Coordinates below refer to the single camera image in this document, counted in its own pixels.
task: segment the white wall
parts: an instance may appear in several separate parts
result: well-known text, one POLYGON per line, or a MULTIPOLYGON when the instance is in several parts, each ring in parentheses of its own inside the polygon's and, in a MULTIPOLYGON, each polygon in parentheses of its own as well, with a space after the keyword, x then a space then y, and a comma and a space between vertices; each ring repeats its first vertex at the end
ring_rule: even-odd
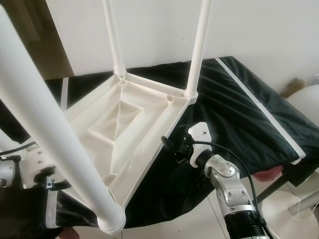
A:
MULTIPOLYGON (((75 75, 112 70, 102 0, 46 0, 75 75)), ((127 68, 191 59, 200 0, 113 0, 127 68)), ((273 89, 319 72, 319 0, 215 0, 205 58, 233 55, 273 89)))

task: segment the white round base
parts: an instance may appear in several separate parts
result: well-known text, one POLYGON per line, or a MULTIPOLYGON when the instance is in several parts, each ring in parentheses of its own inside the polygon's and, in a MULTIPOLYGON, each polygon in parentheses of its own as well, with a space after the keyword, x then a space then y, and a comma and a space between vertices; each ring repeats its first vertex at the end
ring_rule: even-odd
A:
POLYGON ((319 226, 310 209, 291 215, 288 208, 300 201, 295 195, 276 191, 261 203, 261 214, 276 239, 318 239, 319 226))

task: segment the white stripe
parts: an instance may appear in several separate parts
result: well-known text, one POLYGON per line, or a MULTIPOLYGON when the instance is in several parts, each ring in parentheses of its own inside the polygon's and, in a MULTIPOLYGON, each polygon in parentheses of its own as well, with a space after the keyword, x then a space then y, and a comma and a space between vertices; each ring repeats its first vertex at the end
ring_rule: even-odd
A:
POLYGON ((62 92, 61 92, 61 104, 60 108, 63 113, 66 111, 67 102, 68 102, 68 85, 69 85, 69 78, 63 78, 62 81, 62 92))
POLYGON ((292 162, 292 164, 297 164, 303 159, 306 154, 300 148, 300 146, 294 141, 293 138, 285 131, 285 129, 278 123, 278 121, 269 113, 269 111, 263 106, 262 103, 247 89, 247 87, 237 78, 237 76, 219 59, 216 58, 217 62, 226 70, 226 72, 234 79, 234 81, 240 86, 240 88, 248 95, 248 97, 258 106, 258 108, 264 113, 268 120, 273 124, 273 126, 278 130, 278 132, 285 138, 285 140, 291 145, 291 147, 296 151, 299 159, 292 162))
POLYGON ((45 226, 54 229, 59 226, 56 224, 56 204, 58 191, 48 191, 46 200, 45 226))

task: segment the black cable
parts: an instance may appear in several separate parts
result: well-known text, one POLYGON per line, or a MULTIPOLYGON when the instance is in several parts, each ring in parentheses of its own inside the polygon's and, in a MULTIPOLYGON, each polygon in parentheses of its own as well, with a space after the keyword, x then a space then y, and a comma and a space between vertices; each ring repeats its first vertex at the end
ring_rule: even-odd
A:
POLYGON ((18 152, 18 151, 23 150, 23 149, 25 149, 25 148, 28 148, 28 147, 30 147, 30 146, 32 146, 32 145, 34 145, 34 144, 36 144, 36 142, 31 142, 31 143, 28 143, 28 144, 26 144, 26 145, 24 145, 24 146, 21 146, 21 147, 19 147, 19 148, 15 148, 15 149, 3 151, 3 152, 0 153, 0 156, 6 155, 6 154, 9 154, 9 153, 18 152))
MULTIPOLYGON (((244 168, 244 170, 245 170, 246 173, 247 173, 247 176, 248 176, 248 179, 249 179, 249 183, 250 183, 250 187, 251 187, 251 191, 252 191, 252 193, 253 193, 253 199, 254 199, 253 204, 254 204, 254 206, 255 206, 257 216, 258 216, 260 219, 262 219, 262 216, 261 216, 261 213, 260 213, 259 207, 258 207, 255 185, 254 185, 253 179, 252 179, 252 177, 251 177, 251 175, 250 175, 250 172, 249 172, 249 170, 248 170, 246 164, 245 164, 235 153, 233 153, 233 152, 230 151, 228 148, 225 148, 225 147, 223 147, 223 146, 221 146, 221 145, 219 145, 219 144, 211 143, 211 142, 204 142, 204 141, 194 141, 194 142, 192 142, 192 143, 193 143, 193 144, 206 144, 206 145, 212 145, 212 146, 219 147, 219 148, 221 148, 221 149, 227 151, 228 153, 230 153, 231 155, 233 155, 233 156, 237 159, 237 161, 241 164, 241 166, 244 168)), ((272 237, 271 233, 269 232, 268 228, 267 228, 267 224, 266 224, 265 220, 263 220, 263 221, 264 221, 264 223, 263 223, 263 228, 264 228, 266 234, 268 235, 268 237, 269 237, 270 239, 274 239, 274 238, 272 237)))

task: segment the black tarp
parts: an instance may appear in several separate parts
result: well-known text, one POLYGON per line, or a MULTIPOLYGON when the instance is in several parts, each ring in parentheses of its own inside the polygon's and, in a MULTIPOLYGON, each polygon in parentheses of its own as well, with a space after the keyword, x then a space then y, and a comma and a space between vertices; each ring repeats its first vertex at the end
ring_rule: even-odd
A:
MULTIPOLYGON (((318 165, 318 127, 235 58, 223 57, 221 60, 304 150, 306 157, 300 165, 310 167, 318 165)), ((128 72, 184 89, 189 66, 189 62, 178 62, 135 68, 128 72)), ((111 75, 112 73, 98 73, 70 78, 68 106, 76 103, 111 75)), ((59 101, 61 80, 47 81, 47 84, 59 101)), ((215 59, 203 61, 198 93, 196 104, 186 109, 170 135, 172 141, 178 143, 181 140, 179 125, 192 126, 205 121, 214 141, 236 153, 245 162, 251 174, 278 165, 291 167, 290 162, 298 159, 295 150, 215 59)), ((1 105, 0 127, 19 142, 27 139, 25 131, 12 119, 10 113, 6 112, 3 105, 1 105)), ((217 148, 214 152, 237 164, 228 153, 217 148)), ((189 212, 212 190, 209 180, 199 169, 194 169, 187 163, 177 164, 174 156, 162 149, 126 208, 126 228, 172 220, 189 212)), ((59 192, 59 198, 61 198, 57 215, 59 226, 72 226, 70 220, 74 222, 73 226, 92 224, 97 226, 96 218, 90 211, 80 210, 86 215, 78 215, 77 221, 68 218, 68 215, 77 212, 77 204, 72 203, 72 199, 67 198, 63 192, 59 192)), ((19 202, 1 201, 1 207, 5 203, 19 202)))

